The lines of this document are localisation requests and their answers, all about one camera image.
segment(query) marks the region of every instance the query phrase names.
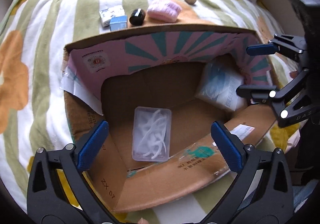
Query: silver bolt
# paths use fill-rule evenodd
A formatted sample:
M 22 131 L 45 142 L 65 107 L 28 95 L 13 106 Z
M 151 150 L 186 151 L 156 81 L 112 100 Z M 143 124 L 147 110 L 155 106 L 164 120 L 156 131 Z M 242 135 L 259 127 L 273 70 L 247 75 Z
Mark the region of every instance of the silver bolt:
M 66 149 L 67 150 L 71 150 L 73 147 L 74 147 L 73 143 L 69 143 L 69 144 L 66 145 Z
M 254 149 L 254 146 L 251 145 L 251 144 L 246 144 L 245 145 L 245 148 L 248 150 L 248 151 L 252 151 Z
M 39 147 L 38 149 L 37 149 L 37 153 L 42 153 L 44 151 L 44 148 L 43 147 Z
M 270 93 L 269 93 L 269 96 L 270 97 L 275 97 L 276 96 L 276 91 L 271 90 Z
M 286 118 L 288 116 L 288 111 L 287 110 L 283 110 L 280 114 L 281 118 Z
M 281 154 L 282 149 L 281 148 L 276 148 L 276 153 Z

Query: pink towel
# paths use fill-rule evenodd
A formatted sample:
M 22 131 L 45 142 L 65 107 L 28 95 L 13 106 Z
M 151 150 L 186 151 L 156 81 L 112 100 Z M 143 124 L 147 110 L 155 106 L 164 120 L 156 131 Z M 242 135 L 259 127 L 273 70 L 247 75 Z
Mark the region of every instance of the pink towel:
M 147 13 L 151 18 L 165 21 L 168 23 L 176 22 L 182 8 L 171 0 L 154 0 Z

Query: blanket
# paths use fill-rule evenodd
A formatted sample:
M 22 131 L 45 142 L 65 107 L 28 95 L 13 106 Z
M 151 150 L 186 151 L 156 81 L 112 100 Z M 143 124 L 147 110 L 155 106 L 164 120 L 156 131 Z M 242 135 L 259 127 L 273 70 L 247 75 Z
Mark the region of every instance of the blanket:
M 72 142 L 64 94 L 59 88 L 63 47 L 67 43 L 108 32 L 101 26 L 99 10 L 122 5 L 125 13 L 130 15 L 136 8 L 147 9 L 151 1 L 13 1 L 0 23 L 0 177 L 23 210 L 26 211 L 28 176 L 36 149 L 62 149 Z M 185 5 L 185 8 L 188 9 L 184 12 L 186 19 L 256 30 L 262 42 L 267 42 L 274 33 L 282 32 L 261 0 L 197 0 L 195 5 Z M 286 85 L 290 81 L 289 72 L 295 70 L 296 65 L 277 54 L 270 56 L 269 60 L 275 82 L 280 87 Z M 284 129 L 274 125 L 264 142 L 268 143 L 268 149 L 278 146 L 285 150 L 287 140 L 293 133 L 297 135 L 298 128 L 299 124 Z M 232 177 L 228 175 L 226 178 L 227 181 L 214 183 L 215 186 L 208 187 L 205 192 L 199 191 L 180 200 L 180 209 L 188 205 L 185 216 L 190 218 L 176 221 L 198 222 L 199 219 L 191 218 L 190 205 L 194 206 L 192 215 L 200 218 L 230 184 L 228 180 Z M 72 193 L 63 174 L 61 179 L 71 198 Z M 163 214 L 164 207 L 171 209 L 170 205 L 162 205 L 149 210 L 149 217 L 143 217 L 152 223 L 172 223 L 166 219 L 170 214 Z M 142 213 L 125 214 L 118 218 L 135 221 L 138 216 L 142 217 Z

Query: blue box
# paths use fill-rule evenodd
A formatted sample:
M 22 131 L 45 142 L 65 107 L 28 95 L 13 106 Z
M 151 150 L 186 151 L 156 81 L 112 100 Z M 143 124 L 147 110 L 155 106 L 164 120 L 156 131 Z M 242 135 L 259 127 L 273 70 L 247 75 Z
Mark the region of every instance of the blue box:
M 127 28 L 127 15 L 111 18 L 110 31 L 118 31 L 126 28 Z

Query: bed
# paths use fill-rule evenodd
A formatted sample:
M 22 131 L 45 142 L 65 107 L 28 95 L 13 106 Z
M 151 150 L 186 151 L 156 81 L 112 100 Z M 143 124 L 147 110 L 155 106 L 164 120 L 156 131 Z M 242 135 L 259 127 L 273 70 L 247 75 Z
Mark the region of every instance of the bed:
M 72 142 L 60 89 L 63 47 L 102 33 L 99 10 L 122 5 L 125 13 L 147 9 L 152 0 L 13 0 L 0 24 L 0 177 L 26 212 L 28 175 L 38 147 L 62 149 Z M 185 22 L 210 23 L 257 31 L 263 43 L 282 29 L 261 0 L 197 0 L 187 6 Z M 296 64 L 275 54 L 268 57 L 272 75 L 260 80 L 283 87 Z M 288 150 L 299 139 L 300 124 L 279 129 L 275 124 L 260 149 Z M 140 212 L 118 214 L 121 221 L 151 223 L 198 222 L 219 201 L 234 175 L 187 197 Z M 62 184 L 68 190 L 63 175 Z M 75 206 L 71 191 L 69 200 Z

